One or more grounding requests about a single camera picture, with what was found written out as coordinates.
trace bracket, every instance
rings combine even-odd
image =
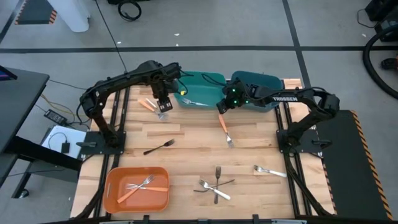
[[[276,136],[278,138],[278,145],[280,147],[281,153],[290,153],[290,146],[286,145],[285,136],[287,134],[287,130],[277,130]],[[300,139],[300,145],[296,146],[297,152],[309,152],[309,153],[318,153],[322,152],[322,148],[318,142],[318,134],[314,129],[308,129],[304,132],[303,136]]]
[[[106,146],[104,137],[99,131],[89,131],[86,134],[85,142],[95,142],[95,147],[82,146],[80,154],[84,155],[120,155],[124,153],[124,143],[126,142],[126,132],[117,132],[119,146],[116,148]]]

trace logo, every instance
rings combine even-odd
[[[272,97],[275,101],[298,101],[297,97]]]

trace wooden tabletop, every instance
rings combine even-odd
[[[285,79],[285,85],[286,88],[301,87],[301,82],[299,79]],[[294,217],[287,178],[258,173],[252,168],[255,164],[286,172],[276,140],[274,111],[260,113],[238,108],[225,113],[224,121],[235,145],[231,149],[218,121],[217,110],[181,108],[174,96],[170,95],[174,109],[167,112],[167,121],[160,121],[154,113],[137,102],[145,98],[154,101],[150,88],[131,87],[125,127],[126,149],[119,166],[164,167],[170,174],[169,205],[162,212],[115,213],[112,214],[113,220],[142,220],[144,215],[150,215],[151,220],[251,219],[253,214],[258,214],[259,218]],[[104,109],[104,117],[108,122],[113,101],[114,96],[110,96]],[[122,97],[118,111],[121,111],[121,102]],[[293,121],[299,121],[308,114],[308,108],[302,103],[289,105]],[[285,114],[282,117],[287,127]],[[93,123],[92,130],[97,129]],[[173,138],[175,144],[172,146],[147,156],[142,155],[144,151]],[[96,192],[102,161],[103,156],[93,156],[83,164],[71,217],[78,215]],[[302,154],[301,161],[307,187],[326,210],[334,213],[321,160]],[[198,184],[200,179],[215,183],[216,166],[221,166],[220,182],[235,179],[233,183],[219,188],[230,195],[231,200],[219,197],[217,205],[213,203],[213,192],[193,191],[202,189]],[[304,214],[301,193],[299,190],[297,192],[300,211]]]

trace power adapter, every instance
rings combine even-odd
[[[55,112],[51,109],[49,109],[47,112],[45,112],[44,116],[61,126],[65,126],[67,124],[66,117],[61,116],[60,114],[58,114],[57,112]]]

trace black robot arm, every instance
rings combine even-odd
[[[98,125],[107,146],[118,146],[118,136],[114,127],[107,124],[103,117],[103,109],[108,96],[129,86],[150,85],[154,98],[159,99],[157,104],[161,112],[171,110],[173,106],[168,95],[178,90],[175,80],[181,77],[180,69],[178,63],[163,66],[150,60],[140,64],[137,69],[129,73],[113,78],[108,77],[86,90],[80,97],[81,107],[87,117],[93,119]]]
[[[289,125],[284,142],[290,146],[298,146],[303,133],[320,121],[326,121],[336,116],[340,109],[340,100],[322,88],[304,88],[294,90],[273,90],[266,86],[245,84],[236,79],[223,88],[225,99],[217,103],[220,114],[228,109],[240,107],[247,103],[265,107],[272,102],[301,102],[306,104],[311,112],[301,121]],[[313,98],[320,97],[317,103]]]

